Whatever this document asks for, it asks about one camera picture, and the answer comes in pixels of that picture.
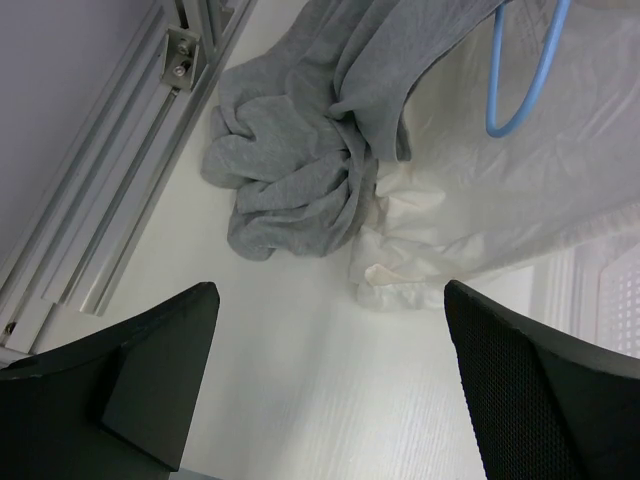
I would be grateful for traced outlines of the blue wire hanger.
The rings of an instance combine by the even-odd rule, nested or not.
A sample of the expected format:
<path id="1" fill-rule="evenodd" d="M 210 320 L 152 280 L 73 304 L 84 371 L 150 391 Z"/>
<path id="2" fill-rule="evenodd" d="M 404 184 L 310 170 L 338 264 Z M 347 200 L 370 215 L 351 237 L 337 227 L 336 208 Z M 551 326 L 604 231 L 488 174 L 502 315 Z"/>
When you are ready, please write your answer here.
<path id="1" fill-rule="evenodd" d="M 485 128 L 504 138 L 533 111 L 550 74 L 569 1 L 505 1 L 495 11 Z"/>

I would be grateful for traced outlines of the white tank top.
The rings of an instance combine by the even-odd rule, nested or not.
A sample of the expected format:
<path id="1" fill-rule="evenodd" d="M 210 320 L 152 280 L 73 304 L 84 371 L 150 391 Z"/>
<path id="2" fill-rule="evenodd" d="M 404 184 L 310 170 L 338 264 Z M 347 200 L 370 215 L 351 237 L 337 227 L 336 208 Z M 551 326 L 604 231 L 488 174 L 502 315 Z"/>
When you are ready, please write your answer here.
<path id="1" fill-rule="evenodd" d="M 487 134 L 493 23 L 480 23 L 415 85 L 411 158 L 379 167 L 353 243 L 358 302 L 438 307 L 444 286 L 495 276 L 639 226 L 639 5 L 571 4 L 532 112 Z"/>

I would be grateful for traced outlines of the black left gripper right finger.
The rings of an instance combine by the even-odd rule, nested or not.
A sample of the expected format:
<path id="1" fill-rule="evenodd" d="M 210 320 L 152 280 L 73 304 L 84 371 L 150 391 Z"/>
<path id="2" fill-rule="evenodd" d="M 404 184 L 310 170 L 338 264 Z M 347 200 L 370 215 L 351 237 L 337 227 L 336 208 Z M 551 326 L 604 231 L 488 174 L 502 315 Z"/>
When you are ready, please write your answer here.
<path id="1" fill-rule="evenodd" d="M 458 281 L 444 307 L 487 478 L 638 478 L 638 359 Z"/>

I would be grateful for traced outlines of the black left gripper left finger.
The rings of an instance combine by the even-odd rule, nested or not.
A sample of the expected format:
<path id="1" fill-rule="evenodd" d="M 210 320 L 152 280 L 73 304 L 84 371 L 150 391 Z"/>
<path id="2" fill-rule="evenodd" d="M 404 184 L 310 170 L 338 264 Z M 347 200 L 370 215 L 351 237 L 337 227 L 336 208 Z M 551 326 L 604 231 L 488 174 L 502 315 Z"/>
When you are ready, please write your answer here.
<path id="1" fill-rule="evenodd" d="M 198 283 L 1 371 L 4 479 L 167 479 L 180 468 L 220 297 Z"/>

